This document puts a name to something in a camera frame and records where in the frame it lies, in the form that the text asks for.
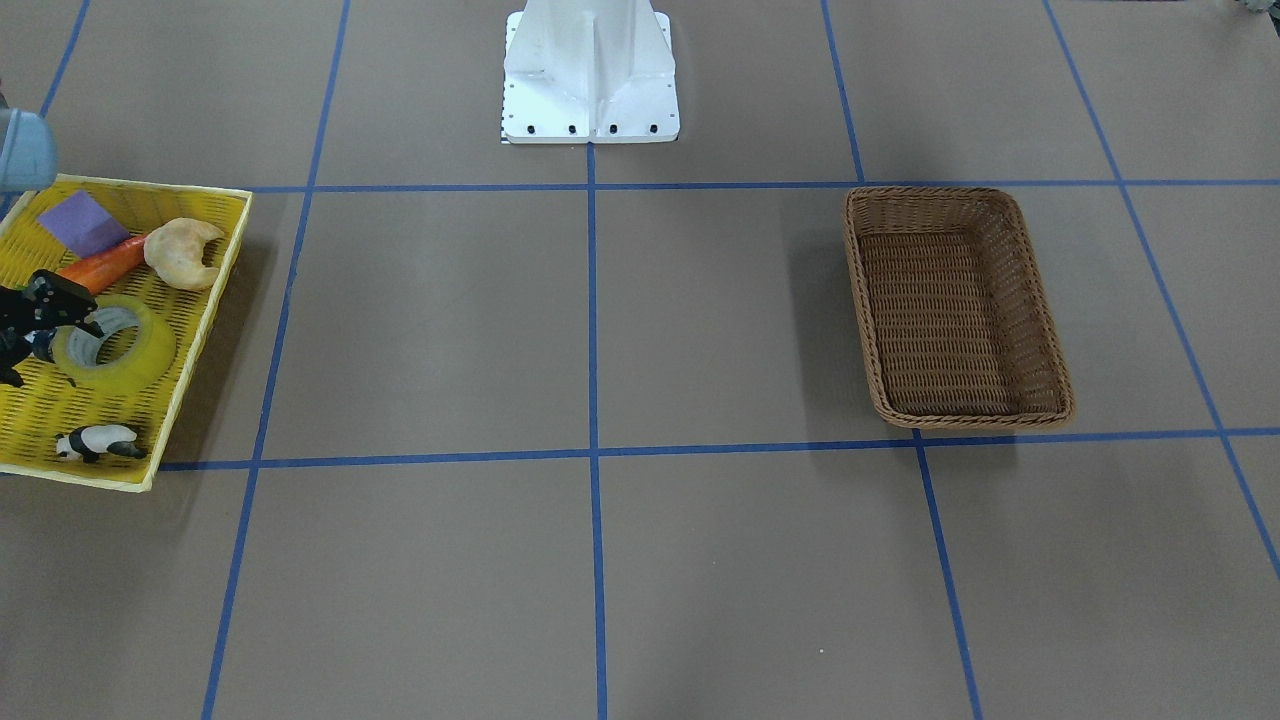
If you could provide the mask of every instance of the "carrot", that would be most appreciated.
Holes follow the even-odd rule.
[[[147,236],[136,234],[115,247],[67,265],[58,274],[99,295],[142,264],[142,243],[146,240]]]

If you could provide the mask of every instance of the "tape roll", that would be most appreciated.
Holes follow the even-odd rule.
[[[173,365],[178,351],[173,329],[141,300],[100,295],[93,320],[102,328],[101,338],[79,328],[64,328],[54,336],[54,364],[77,387],[104,395],[133,395],[160,379]],[[138,328],[133,345],[116,360],[99,365],[102,345],[125,328]]]

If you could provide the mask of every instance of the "panda figurine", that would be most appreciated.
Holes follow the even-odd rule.
[[[147,456],[133,441],[138,433],[124,425],[84,425],[70,434],[58,433],[58,457],[64,461],[97,462],[102,454],[141,460]]]

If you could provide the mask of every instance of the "yellow basket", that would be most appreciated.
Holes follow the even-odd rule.
[[[23,284],[37,269],[58,269],[76,260],[36,218],[83,190],[133,234],[148,233],[174,218],[195,218],[225,234],[205,247],[205,263],[218,265],[218,281],[204,292],[174,290],[140,265],[106,292],[142,300],[173,329],[178,351],[173,365],[142,392],[113,397],[74,388],[51,363],[27,359],[18,365],[26,387],[0,384],[0,471],[49,478],[125,492],[151,489],[205,346],[218,302],[239,254],[253,195],[239,190],[154,184],[59,176],[52,187],[23,195],[0,222],[0,284]],[[96,464],[60,462],[56,433],[81,425],[120,423],[138,428],[145,460],[104,455]]]

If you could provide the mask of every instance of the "purple cube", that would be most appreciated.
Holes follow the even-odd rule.
[[[65,245],[67,250],[81,258],[97,255],[129,237],[129,231],[115,222],[115,218],[83,190],[76,191],[36,219],[58,238],[58,242]]]

